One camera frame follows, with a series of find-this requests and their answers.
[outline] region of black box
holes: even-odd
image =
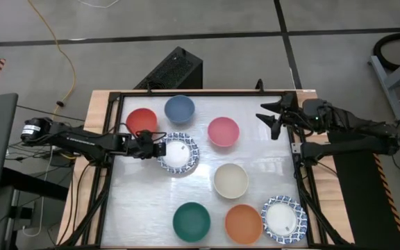
[[[176,47],[134,90],[203,89],[203,61]]]

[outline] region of black mat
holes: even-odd
[[[331,143],[360,139],[329,133]],[[380,162],[372,153],[334,156],[354,240],[361,247],[400,250],[400,219]]]

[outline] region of bowl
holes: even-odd
[[[148,130],[156,132],[157,116],[148,108],[138,108],[132,111],[126,118],[126,125],[129,132],[137,134],[138,131]]]
[[[188,202],[180,206],[174,214],[172,226],[175,234],[186,242],[197,242],[209,231],[211,218],[204,206]]]
[[[248,175],[239,165],[227,163],[215,171],[214,188],[227,199],[241,197],[247,191],[248,184]]]
[[[190,121],[194,111],[194,102],[184,95],[171,97],[165,104],[166,117],[175,124],[184,124]]]
[[[237,123],[228,117],[215,118],[208,126],[208,135],[212,143],[219,147],[230,147],[237,142],[240,130]]]
[[[235,243],[253,244],[262,235],[262,217],[249,205],[236,205],[226,214],[225,229]]]

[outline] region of blue and white plate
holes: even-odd
[[[187,133],[167,134],[162,142],[166,143],[166,156],[157,158],[161,166],[173,174],[182,174],[199,161],[199,147]]]
[[[292,244],[303,239],[308,227],[308,216],[291,197],[271,197],[262,209],[263,229],[281,244]]]

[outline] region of white bowl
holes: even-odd
[[[214,188],[227,199],[241,197],[247,191],[248,184],[248,175],[239,165],[226,163],[215,171]]]

